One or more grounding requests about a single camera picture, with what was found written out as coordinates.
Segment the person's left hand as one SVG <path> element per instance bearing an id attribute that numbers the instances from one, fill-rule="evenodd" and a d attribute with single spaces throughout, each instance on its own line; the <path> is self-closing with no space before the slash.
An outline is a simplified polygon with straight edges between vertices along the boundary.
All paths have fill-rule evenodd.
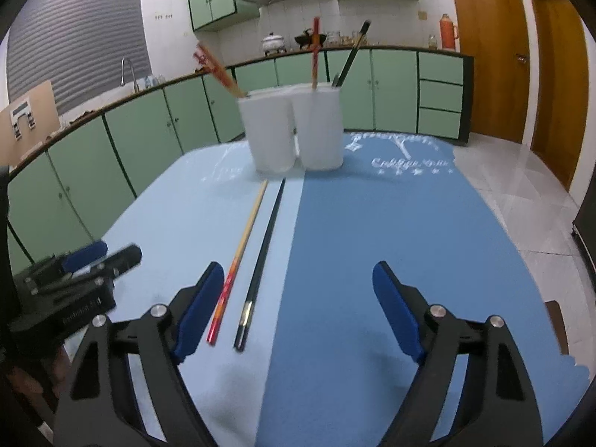
<path id="1" fill-rule="evenodd" d="M 54 413 L 70 367 L 71 359 L 61 345 L 42 352 L 39 358 L 21 358 L 4 372 L 14 390 L 23 393 L 34 407 L 44 406 Z"/>

